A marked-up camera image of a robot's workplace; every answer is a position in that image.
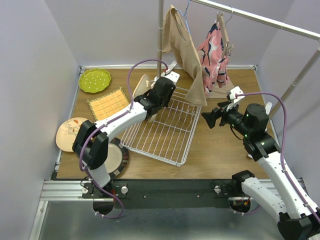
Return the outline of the yellow woven placemat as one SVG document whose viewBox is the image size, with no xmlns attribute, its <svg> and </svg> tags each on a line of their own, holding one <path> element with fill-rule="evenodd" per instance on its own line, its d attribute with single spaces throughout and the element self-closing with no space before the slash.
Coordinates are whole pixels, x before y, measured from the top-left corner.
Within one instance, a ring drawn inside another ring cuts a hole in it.
<svg viewBox="0 0 320 240">
<path fill-rule="evenodd" d="M 88 99 L 87 103 L 95 122 L 106 119 L 130 105 L 130 101 L 122 87 L 119 87 L 107 95 L 91 100 Z"/>
</svg>

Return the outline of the green polka dot plate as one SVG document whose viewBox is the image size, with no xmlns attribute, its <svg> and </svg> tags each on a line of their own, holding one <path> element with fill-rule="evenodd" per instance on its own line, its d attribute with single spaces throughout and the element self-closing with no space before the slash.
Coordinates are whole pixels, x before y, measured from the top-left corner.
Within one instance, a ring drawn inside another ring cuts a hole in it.
<svg viewBox="0 0 320 240">
<path fill-rule="evenodd" d="M 79 88 L 90 94 L 97 94 L 104 91 L 111 82 L 110 73 L 103 68 L 86 70 L 78 81 Z"/>
</svg>

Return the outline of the cream green floral plate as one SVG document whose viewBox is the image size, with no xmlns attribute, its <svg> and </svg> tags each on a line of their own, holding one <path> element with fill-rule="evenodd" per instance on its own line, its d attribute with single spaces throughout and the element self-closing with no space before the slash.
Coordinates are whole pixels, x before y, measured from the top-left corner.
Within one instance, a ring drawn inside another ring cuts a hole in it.
<svg viewBox="0 0 320 240">
<path fill-rule="evenodd" d="M 156 119 L 156 117 L 157 117 L 157 114 L 154 114 L 154 115 L 152 115 L 150 118 L 149 118 L 149 122 L 151 123 L 151 122 L 153 122 L 155 119 Z"/>
</svg>

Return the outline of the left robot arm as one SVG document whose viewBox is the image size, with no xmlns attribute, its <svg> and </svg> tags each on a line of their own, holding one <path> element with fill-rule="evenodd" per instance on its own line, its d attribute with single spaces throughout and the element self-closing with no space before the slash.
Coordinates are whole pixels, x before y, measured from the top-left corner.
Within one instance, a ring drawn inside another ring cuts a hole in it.
<svg viewBox="0 0 320 240">
<path fill-rule="evenodd" d="M 152 89 L 135 97 L 123 110 L 104 120 L 82 123 L 72 150 L 79 158 L 80 170 L 87 172 L 93 180 L 93 191 L 99 197 L 107 197 L 111 191 L 111 177 L 105 167 L 110 141 L 134 124 L 150 119 L 168 107 L 178 79 L 172 73 L 161 76 Z"/>
</svg>

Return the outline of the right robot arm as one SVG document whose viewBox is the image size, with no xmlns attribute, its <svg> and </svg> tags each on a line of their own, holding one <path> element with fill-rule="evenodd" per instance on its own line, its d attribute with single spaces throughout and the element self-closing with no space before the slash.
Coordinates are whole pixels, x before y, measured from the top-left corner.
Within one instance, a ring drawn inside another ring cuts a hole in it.
<svg viewBox="0 0 320 240">
<path fill-rule="evenodd" d="M 281 236 L 286 240 L 306 240 L 320 232 L 320 208 L 308 196 L 281 160 L 282 150 L 266 127 L 269 116 L 263 105 L 251 103 L 245 113 L 238 111 L 231 101 L 218 103 L 210 112 L 203 112 L 209 128 L 228 124 L 243 136 L 245 150 L 267 173 L 278 194 L 272 193 L 248 170 L 232 176 L 230 191 L 236 195 L 252 197 L 276 221 Z"/>
</svg>

